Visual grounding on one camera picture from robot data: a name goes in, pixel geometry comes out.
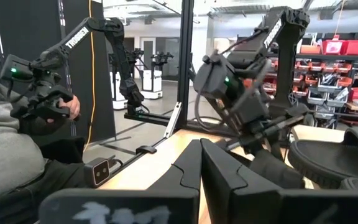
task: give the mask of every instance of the shelf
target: shelf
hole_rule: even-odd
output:
[[[278,57],[278,54],[269,53],[268,57]],[[323,54],[297,54],[296,58],[317,59],[317,60],[346,60],[357,61],[356,55],[323,55]]]

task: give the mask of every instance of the metal frame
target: metal frame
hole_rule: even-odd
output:
[[[181,10],[181,27],[180,27],[180,58],[179,58],[179,80],[178,80],[178,103],[181,103],[181,110],[177,119],[175,130],[187,129],[190,131],[196,131],[201,133],[207,133],[202,129],[197,122],[188,121],[188,103],[189,103],[189,84],[190,79],[188,71],[191,68],[191,41],[193,37],[193,8],[195,0],[183,0]],[[125,118],[136,119],[146,123],[159,124],[168,126],[170,116],[164,116],[159,114],[143,114],[141,116],[136,115],[132,117],[128,114]],[[228,128],[222,127],[208,134],[214,134],[224,137],[236,136]]]

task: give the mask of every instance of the person's arm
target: person's arm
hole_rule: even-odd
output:
[[[7,96],[7,88],[0,84],[0,92],[6,97]],[[11,93],[11,98],[18,97],[19,94],[16,92]],[[13,104],[13,107],[15,106],[26,106],[28,105],[28,99],[27,97],[23,97],[21,100],[19,100],[16,104]],[[28,134],[30,136],[42,136],[42,135],[48,135],[53,134],[55,131],[57,131],[59,128],[61,128],[65,123],[67,119],[59,119],[58,121],[53,121],[51,123],[46,122],[42,118],[35,118],[35,119],[19,119],[20,122],[20,128],[19,132],[23,134]]]

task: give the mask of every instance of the fluorescent light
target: fluorescent light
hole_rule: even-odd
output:
[[[181,15],[181,12],[180,12],[181,10],[175,9],[174,7],[172,7],[171,5],[169,5],[167,2],[165,2],[163,0],[152,0],[152,1],[157,3],[157,4],[159,4],[159,5],[161,5],[161,6],[163,6],[165,9],[167,9],[167,10],[169,10],[169,11],[175,13],[175,14]],[[193,19],[193,22],[195,24],[200,24],[201,23],[200,21],[198,21],[196,19]]]

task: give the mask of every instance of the black cable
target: black cable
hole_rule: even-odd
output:
[[[201,119],[210,119],[210,120],[213,120],[213,121],[218,121],[218,122],[221,122],[222,120],[219,119],[219,118],[214,118],[214,117],[211,117],[211,116],[200,116]]]
[[[224,50],[222,53],[220,53],[220,55],[223,55],[223,54],[225,54],[225,53],[228,53],[228,52],[229,52],[231,49],[233,49],[233,47],[235,47],[235,46],[238,46],[238,45],[240,45],[240,44],[242,44],[242,43],[244,43],[244,42],[253,40],[255,37],[257,37],[257,36],[260,35],[262,32],[264,32],[264,31],[266,31],[266,30],[268,30],[268,29],[269,29],[268,27],[264,27],[263,29],[261,29],[261,28],[255,28],[255,32],[254,32],[251,36],[249,36],[249,37],[247,37],[247,38],[245,38],[245,39],[242,39],[242,40],[240,40],[240,41],[237,41],[236,43],[230,45],[226,50]]]
[[[9,81],[9,87],[7,89],[7,93],[6,93],[6,97],[7,97],[7,100],[10,102],[10,103],[17,103],[19,102],[19,100],[21,100],[26,94],[28,94],[28,92],[31,91],[32,89],[32,85],[30,85],[26,91],[22,94],[20,94],[18,97],[14,98],[13,100],[11,100],[11,94],[12,94],[12,89],[13,89],[13,84],[14,84],[14,80],[10,80]]]
[[[7,93],[6,93],[6,98],[7,98],[8,101],[11,100],[11,93],[12,93],[12,89],[13,89],[13,84],[14,84],[13,80],[10,80],[9,81],[9,87],[8,87]]]
[[[287,142],[286,142],[285,152],[284,152],[284,162],[287,159],[287,154],[288,154],[288,151],[290,150],[290,144],[289,144],[290,136],[291,136],[291,131],[289,131],[287,134]]]
[[[194,106],[194,114],[196,116],[196,120],[197,123],[201,126],[201,128],[203,128],[205,131],[212,131],[212,129],[218,128],[220,126],[222,126],[224,124],[224,122],[222,120],[219,120],[219,124],[214,124],[214,125],[207,125],[206,123],[204,123],[204,121],[202,121],[202,117],[200,116],[200,99],[201,99],[201,93],[204,91],[205,86],[207,84],[207,82],[209,81],[209,76],[211,76],[212,71],[213,71],[213,67],[214,64],[211,63],[210,65],[211,67],[209,68],[209,72],[208,72],[208,76],[206,78],[206,81],[204,82],[202,88],[197,92],[197,97],[196,97],[196,101],[195,101],[195,106]]]
[[[118,162],[120,166],[123,166],[124,163],[120,159],[111,159],[112,162]]]
[[[148,107],[146,107],[145,105],[143,105],[143,104],[140,104],[143,108],[145,108],[146,109],[146,111],[147,111],[147,113],[149,114],[150,113],[150,110],[148,109]]]

